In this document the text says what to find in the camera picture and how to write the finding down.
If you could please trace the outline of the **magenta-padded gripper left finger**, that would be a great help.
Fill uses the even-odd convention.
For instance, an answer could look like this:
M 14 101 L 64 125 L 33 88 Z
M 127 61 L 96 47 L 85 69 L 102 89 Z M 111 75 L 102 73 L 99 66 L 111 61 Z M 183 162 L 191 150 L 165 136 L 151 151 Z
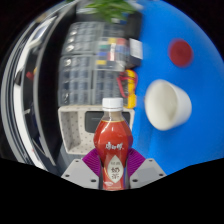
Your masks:
M 83 159 L 74 159 L 62 178 L 76 185 L 89 189 L 100 188 L 101 161 L 95 149 Z

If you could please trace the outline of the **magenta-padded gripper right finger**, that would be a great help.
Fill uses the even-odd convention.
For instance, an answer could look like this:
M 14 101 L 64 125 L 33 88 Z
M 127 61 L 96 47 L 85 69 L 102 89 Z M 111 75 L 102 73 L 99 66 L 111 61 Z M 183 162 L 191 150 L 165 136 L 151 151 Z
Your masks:
M 146 159 L 131 148 L 126 161 L 126 188 L 136 189 L 165 177 L 165 172 L 153 158 Z

